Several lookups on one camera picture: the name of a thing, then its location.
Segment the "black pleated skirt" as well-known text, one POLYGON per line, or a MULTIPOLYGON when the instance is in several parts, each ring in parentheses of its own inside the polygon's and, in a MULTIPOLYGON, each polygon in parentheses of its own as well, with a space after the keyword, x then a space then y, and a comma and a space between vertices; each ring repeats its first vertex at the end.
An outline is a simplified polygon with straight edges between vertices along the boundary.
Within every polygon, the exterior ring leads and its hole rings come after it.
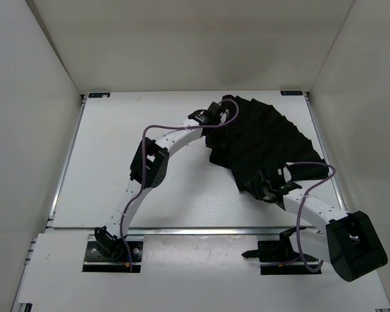
POLYGON ((320 180, 328 176, 325 161, 313 148, 312 141, 301 133, 272 105, 256 99, 226 95, 239 106, 237 118, 225 126, 223 145, 210 148, 211 163, 231 171, 239 191, 260 168, 274 165, 289 169, 292 181, 320 180))

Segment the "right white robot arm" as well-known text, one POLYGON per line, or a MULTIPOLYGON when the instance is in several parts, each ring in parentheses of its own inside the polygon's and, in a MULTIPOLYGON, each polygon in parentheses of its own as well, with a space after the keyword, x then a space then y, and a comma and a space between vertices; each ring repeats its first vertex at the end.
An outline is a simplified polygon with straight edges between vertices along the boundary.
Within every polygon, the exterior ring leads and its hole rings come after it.
POLYGON ((255 199, 294 214, 296 224, 281 232, 272 246, 248 250, 243 258, 276 256, 278 267, 301 261, 312 274, 328 263, 347 282, 384 267, 388 257, 367 214, 346 212, 311 195, 335 173, 332 165, 309 161, 259 169, 246 182, 246 190, 255 199))

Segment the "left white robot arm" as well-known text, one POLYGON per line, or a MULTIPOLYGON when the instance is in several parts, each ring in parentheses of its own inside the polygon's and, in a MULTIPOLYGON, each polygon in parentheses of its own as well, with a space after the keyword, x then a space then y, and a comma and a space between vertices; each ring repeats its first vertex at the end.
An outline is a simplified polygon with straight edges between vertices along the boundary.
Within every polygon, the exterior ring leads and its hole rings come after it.
POLYGON ((195 110, 179 126, 155 124, 143 130, 123 195, 105 224, 94 229, 97 249, 103 257, 111 261, 122 256, 132 258, 126 242, 131 221, 144 198, 164 181, 170 158, 212 130, 229 125, 238 114, 238 104, 223 99, 211 103, 208 109, 195 110))

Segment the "right blue corner label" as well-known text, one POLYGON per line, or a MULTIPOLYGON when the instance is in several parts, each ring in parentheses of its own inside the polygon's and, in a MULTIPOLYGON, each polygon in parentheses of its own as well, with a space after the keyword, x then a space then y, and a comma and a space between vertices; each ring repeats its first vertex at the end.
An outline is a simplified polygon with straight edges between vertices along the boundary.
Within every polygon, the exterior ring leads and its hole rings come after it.
POLYGON ((300 90, 281 90, 282 96, 303 96, 303 92, 300 90))

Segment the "blue corner label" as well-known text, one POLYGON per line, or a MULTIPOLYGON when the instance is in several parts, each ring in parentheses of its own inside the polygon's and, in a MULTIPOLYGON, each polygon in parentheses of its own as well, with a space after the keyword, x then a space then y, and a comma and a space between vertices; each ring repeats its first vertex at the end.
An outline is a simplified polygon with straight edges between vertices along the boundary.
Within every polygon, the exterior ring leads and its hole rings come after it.
POLYGON ((109 98, 110 92, 91 92, 88 94, 88 98, 109 98))
POLYGON ((303 96, 303 92, 300 90, 281 90, 282 96, 303 96))

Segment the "left blue corner label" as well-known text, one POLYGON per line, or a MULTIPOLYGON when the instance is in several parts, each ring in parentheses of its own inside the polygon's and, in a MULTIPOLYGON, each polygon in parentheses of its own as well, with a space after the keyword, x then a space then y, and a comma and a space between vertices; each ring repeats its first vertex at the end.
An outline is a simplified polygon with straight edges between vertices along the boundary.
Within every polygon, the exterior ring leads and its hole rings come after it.
POLYGON ((110 92, 91 92, 88 94, 88 98, 109 98, 110 92))

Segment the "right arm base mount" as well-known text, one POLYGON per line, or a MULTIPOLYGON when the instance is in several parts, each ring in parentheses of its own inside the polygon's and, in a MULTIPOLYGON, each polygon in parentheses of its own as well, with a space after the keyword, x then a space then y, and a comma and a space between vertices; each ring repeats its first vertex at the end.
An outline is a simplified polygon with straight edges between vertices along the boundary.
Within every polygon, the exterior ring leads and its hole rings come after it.
POLYGON ((258 259, 262 276, 322 274, 318 259, 305 255, 308 265, 315 270, 310 272, 300 254, 293 250, 290 239, 296 238, 295 233, 296 228, 292 227, 282 231, 278 240, 259 240, 255 250, 247 250, 241 256, 244 259, 258 259))

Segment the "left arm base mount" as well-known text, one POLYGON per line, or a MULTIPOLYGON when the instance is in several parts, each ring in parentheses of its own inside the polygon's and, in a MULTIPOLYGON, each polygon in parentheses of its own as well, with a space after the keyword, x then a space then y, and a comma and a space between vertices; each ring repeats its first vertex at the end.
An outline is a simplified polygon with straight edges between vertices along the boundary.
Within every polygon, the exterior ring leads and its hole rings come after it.
POLYGON ((83 272, 140 273, 143 238, 127 241, 107 232, 106 227, 94 229, 88 238, 83 258, 83 272))

